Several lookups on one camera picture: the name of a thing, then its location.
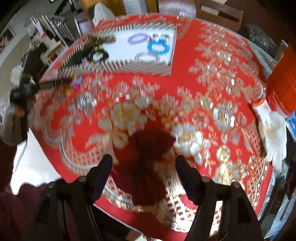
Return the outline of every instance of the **gloved hand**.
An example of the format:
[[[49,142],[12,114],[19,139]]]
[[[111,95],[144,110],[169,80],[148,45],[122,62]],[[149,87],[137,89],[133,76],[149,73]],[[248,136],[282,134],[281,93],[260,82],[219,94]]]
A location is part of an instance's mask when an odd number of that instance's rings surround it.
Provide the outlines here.
[[[270,109],[265,99],[252,103],[252,108],[259,120],[259,134],[266,151],[265,160],[272,162],[272,166],[280,172],[281,162],[287,155],[286,121]]]
[[[0,124],[0,138],[8,146],[17,146],[22,143],[20,119],[25,116],[25,111],[18,105],[10,105]]]

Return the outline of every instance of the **blue bracelet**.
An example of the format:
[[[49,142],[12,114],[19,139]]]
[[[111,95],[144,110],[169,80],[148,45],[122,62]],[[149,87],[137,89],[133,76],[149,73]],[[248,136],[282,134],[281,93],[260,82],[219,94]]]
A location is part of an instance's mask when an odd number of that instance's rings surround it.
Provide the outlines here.
[[[158,51],[158,50],[153,50],[153,45],[161,45],[163,46],[163,50],[162,51]],[[147,49],[149,52],[155,53],[157,55],[162,55],[162,54],[167,54],[170,50],[170,46],[167,45],[163,40],[153,40],[151,42],[148,43]]]

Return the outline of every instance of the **red tablecloth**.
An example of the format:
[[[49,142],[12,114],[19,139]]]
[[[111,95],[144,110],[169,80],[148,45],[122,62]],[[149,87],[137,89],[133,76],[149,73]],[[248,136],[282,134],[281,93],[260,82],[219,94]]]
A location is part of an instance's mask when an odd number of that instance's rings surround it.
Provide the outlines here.
[[[110,153],[115,169],[121,171],[114,179],[109,177],[96,205],[147,236],[179,241],[190,229],[196,206],[188,201],[174,169],[178,154],[216,182],[240,182],[259,212],[272,167],[262,159],[249,102],[260,99],[264,88],[258,77],[261,66],[247,41],[214,24],[173,16],[123,16],[101,22],[94,31],[151,22],[177,24],[171,77],[89,74],[76,90],[43,91],[35,103],[32,130],[67,182],[85,175]],[[82,40],[54,62],[44,81],[57,74]],[[148,191],[157,201],[140,205],[143,200],[138,200],[134,205],[136,190],[132,196],[118,188],[125,181],[136,182],[122,171],[134,171],[124,169],[133,168],[129,137],[138,129],[155,128],[170,133],[176,141],[152,164],[149,171],[153,174],[144,173],[145,190],[139,193],[143,199]],[[212,234],[218,230],[220,208],[217,203]]]

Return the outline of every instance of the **black clamp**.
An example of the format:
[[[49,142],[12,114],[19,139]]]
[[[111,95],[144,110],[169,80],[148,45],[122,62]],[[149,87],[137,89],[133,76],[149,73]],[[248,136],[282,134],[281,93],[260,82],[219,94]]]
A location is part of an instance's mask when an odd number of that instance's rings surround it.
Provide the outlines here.
[[[63,84],[69,84],[71,83],[71,81],[72,79],[67,78],[67,79],[48,81],[48,82],[39,83],[39,84],[32,84],[30,83],[30,80],[29,80],[29,82],[26,81],[25,84],[21,83],[21,85],[18,88],[11,91],[10,98],[9,98],[10,103],[19,105],[25,111],[25,116],[20,119],[22,141],[25,141],[28,138],[29,127],[28,127],[27,117],[29,114],[28,113],[29,110],[27,107],[28,107],[28,103],[32,101],[35,94],[37,94],[40,90],[43,90],[43,89],[54,88]]]
[[[217,240],[263,241],[260,223],[238,182],[227,186],[201,177],[183,156],[176,158],[176,170],[189,200],[198,205],[185,241],[208,240],[217,201],[223,201]]]
[[[103,241],[91,205],[100,198],[112,165],[112,157],[106,154],[97,167],[73,183],[66,183],[63,179],[49,183],[38,200],[23,241],[70,240],[65,204],[73,212],[80,241]]]

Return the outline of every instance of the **picture frame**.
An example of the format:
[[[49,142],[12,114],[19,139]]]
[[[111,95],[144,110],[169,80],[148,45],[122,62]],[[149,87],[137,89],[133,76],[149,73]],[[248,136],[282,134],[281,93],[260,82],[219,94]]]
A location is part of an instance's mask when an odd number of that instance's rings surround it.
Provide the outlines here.
[[[14,37],[14,32],[8,26],[0,35],[0,54],[6,48],[6,46],[10,44]]]

